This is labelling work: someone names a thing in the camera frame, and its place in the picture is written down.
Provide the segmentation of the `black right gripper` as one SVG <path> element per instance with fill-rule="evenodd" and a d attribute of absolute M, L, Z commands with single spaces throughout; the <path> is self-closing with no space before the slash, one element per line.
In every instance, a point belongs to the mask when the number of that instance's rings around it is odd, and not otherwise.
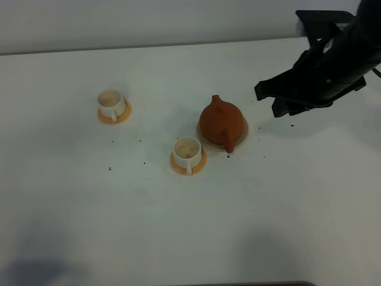
<path fill-rule="evenodd" d="M 274 117 L 326 108 L 361 89 L 363 76 L 380 64 L 380 18 L 354 17 L 331 40 L 305 51 L 287 70 L 255 86 L 257 100 L 274 98 Z"/>

